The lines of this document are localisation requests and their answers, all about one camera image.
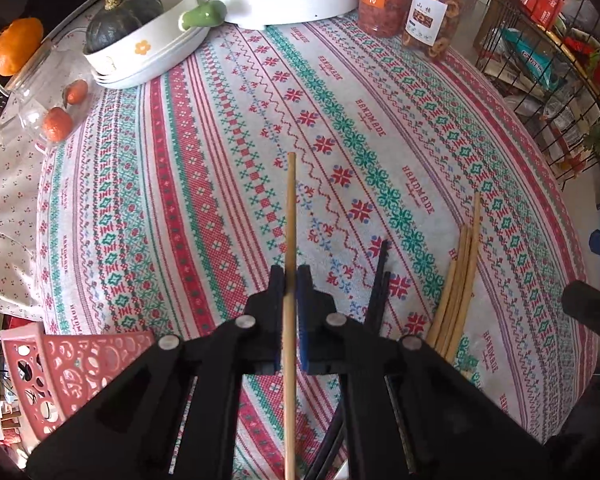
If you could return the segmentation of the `black chopstick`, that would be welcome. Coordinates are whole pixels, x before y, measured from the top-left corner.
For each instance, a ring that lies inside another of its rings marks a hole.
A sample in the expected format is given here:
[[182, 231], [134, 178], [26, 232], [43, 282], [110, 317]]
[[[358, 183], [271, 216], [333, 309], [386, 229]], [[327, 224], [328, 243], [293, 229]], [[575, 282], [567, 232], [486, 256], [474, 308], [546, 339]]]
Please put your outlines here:
[[[390, 273], [377, 270], [375, 273], [370, 303], [367, 306], [364, 325], [372, 332], [380, 330], [382, 317], [384, 316], [385, 304], [388, 299]], [[344, 420], [342, 402], [339, 401], [336, 412], [332, 416], [324, 439], [318, 448], [314, 460], [309, 466], [306, 480], [326, 479], [330, 468], [336, 460], [344, 440]]]
[[[364, 326], [374, 333], [378, 333], [380, 330], [385, 312], [385, 304], [388, 299], [390, 273], [385, 270], [388, 248], [388, 240], [383, 240], [380, 244], [374, 284], [364, 318]], [[329, 375], [326, 366], [323, 366], [318, 372], [314, 372], [314, 366], [309, 366], [309, 358], [321, 356], [327, 348], [323, 337], [317, 336], [316, 333], [321, 326], [321, 322], [331, 313], [336, 312], [335, 301], [326, 292], [320, 292], [313, 287], [310, 267], [307, 264], [299, 266], [298, 272], [298, 293], [300, 294], [298, 299], [298, 320], [301, 368], [309, 375]], [[327, 478], [343, 445], [345, 435], [346, 428], [344, 428], [342, 400], [339, 400], [320, 447], [306, 471], [306, 479]]]

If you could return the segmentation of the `orange mandarin fruit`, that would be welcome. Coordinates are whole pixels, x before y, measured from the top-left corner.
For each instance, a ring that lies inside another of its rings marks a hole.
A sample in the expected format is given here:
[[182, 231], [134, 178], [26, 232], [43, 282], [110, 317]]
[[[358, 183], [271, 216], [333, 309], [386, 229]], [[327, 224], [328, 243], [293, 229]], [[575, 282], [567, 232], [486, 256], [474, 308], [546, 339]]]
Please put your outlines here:
[[38, 18], [18, 18], [0, 35], [0, 75], [14, 76], [35, 54], [43, 39]]

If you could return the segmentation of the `dried slices jar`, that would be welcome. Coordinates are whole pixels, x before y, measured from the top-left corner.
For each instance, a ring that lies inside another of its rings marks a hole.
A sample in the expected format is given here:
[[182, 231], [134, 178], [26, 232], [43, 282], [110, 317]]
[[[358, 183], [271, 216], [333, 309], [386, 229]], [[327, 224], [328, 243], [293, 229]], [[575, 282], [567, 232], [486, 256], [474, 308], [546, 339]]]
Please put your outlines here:
[[403, 25], [402, 46], [440, 61], [470, 0], [411, 0]]

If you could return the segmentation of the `clear glass jar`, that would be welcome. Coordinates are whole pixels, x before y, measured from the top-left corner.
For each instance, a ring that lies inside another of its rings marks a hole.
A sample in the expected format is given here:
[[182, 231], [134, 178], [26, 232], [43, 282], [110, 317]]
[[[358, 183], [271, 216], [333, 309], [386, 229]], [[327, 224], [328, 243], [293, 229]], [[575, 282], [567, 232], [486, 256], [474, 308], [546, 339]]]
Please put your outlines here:
[[[79, 105], [65, 106], [62, 92], [77, 79], [88, 83], [88, 96]], [[7, 89], [16, 106], [16, 117], [21, 127], [30, 134], [36, 148], [44, 153], [67, 140], [84, 122], [98, 87], [92, 77], [91, 65], [82, 53], [59, 49], [45, 40], [19, 73], [12, 77]], [[72, 133], [61, 142], [50, 142], [42, 130], [43, 119], [53, 107], [61, 107], [73, 120]]]

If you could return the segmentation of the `pink perforated utensil basket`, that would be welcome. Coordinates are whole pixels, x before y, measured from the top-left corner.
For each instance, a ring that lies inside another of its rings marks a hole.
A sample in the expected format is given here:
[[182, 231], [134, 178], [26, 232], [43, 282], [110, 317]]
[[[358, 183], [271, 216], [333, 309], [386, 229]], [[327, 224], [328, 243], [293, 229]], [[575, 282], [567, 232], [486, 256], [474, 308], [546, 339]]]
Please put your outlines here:
[[154, 343], [149, 332], [47, 335], [40, 323], [1, 332], [21, 411], [38, 440], [106, 387]]

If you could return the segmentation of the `light wooden chopstick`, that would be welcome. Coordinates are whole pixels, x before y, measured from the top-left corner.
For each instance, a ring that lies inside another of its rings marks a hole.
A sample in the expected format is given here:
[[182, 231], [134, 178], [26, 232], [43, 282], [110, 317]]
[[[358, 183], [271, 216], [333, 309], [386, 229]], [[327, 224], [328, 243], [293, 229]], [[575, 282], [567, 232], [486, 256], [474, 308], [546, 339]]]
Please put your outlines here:
[[284, 383], [285, 479], [296, 478], [296, 154], [288, 154], [285, 295], [283, 298], [282, 364]]

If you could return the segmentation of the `patterned red green tablecloth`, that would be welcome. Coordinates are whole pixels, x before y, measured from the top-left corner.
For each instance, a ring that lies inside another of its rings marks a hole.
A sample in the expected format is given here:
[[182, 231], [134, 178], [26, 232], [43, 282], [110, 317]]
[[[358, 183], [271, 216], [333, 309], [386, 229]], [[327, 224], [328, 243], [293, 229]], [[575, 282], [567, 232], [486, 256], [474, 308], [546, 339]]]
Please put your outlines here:
[[557, 435], [597, 339], [562, 310], [585, 276], [562, 191], [474, 66], [426, 61], [352, 16], [224, 25], [165, 74], [94, 99], [38, 185], [46, 332], [212, 333], [283, 262], [289, 191], [298, 260], [340, 312], [362, 320], [386, 269], [387, 338], [425, 337], [450, 263], [475, 261], [452, 363], [532, 443], [482, 437], [449, 473], [565, 474]]

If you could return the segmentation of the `small red fruit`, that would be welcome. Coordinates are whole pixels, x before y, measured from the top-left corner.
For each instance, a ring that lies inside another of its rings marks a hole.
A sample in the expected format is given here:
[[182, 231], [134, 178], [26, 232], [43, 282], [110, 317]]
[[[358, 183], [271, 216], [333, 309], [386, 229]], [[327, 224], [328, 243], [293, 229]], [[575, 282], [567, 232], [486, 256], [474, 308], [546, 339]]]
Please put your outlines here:
[[61, 107], [53, 107], [43, 119], [42, 130], [50, 142], [61, 142], [72, 133], [73, 120]]
[[65, 106], [75, 106], [83, 103], [88, 96], [88, 83], [84, 79], [77, 79], [65, 88], [62, 92], [62, 99]]

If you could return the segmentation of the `dark green squash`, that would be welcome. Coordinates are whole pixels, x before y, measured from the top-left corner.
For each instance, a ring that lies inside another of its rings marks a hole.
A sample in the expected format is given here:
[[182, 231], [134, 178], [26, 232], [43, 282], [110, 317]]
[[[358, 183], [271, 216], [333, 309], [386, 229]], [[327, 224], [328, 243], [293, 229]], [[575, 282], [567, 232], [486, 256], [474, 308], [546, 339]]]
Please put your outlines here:
[[105, 49], [160, 14], [161, 0], [105, 0], [87, 26], [83, 52], [92, 54]]

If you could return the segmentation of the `white oval baking dish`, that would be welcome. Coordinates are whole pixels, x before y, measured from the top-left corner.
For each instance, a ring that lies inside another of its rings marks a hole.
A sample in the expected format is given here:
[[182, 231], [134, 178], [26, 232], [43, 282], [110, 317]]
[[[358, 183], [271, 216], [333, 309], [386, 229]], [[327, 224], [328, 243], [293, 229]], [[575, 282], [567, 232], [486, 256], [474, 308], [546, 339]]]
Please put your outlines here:
[[109, 89], [143, 84], [180, 64], [224, 23], [219, 0], [160, 0], [163, 12], [110, 46], [85, 58], [97, 82]]

